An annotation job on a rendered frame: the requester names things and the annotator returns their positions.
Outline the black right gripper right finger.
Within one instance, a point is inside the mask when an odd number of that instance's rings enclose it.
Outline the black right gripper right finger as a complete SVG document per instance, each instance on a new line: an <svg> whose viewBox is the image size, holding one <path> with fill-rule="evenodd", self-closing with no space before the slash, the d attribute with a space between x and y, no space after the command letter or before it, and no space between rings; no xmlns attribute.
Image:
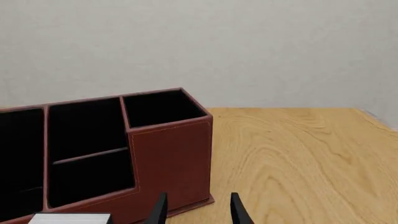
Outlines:
<svg viewBox="0 0 398 224"><path fill-rule="evenodd" d="M233 224L254 224L237 192L231 193L230 210Z"/></svg>

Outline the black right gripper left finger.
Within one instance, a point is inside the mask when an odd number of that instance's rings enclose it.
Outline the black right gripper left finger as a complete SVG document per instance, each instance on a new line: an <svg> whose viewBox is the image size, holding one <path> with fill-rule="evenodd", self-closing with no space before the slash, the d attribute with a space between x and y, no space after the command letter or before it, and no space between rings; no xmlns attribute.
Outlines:
<svg viewBox="0 0 398 224"><path fill-rule="evenodd" d="M147 224L165 224L168 212L167 193L159 195L150 215L147 218Z"/></svg>

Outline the red-brown desk caddy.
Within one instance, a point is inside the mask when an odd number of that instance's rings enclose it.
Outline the red-brown desk caddy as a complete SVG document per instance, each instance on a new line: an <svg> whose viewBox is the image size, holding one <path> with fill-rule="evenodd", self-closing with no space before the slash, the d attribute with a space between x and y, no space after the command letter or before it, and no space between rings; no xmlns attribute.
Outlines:
<svg viewBox="0 0 398 224"><path fill-rule="evenodd" d="M149 217L213 203L213 117L182 88L0 108L0 224L37 213Z"/></svg>

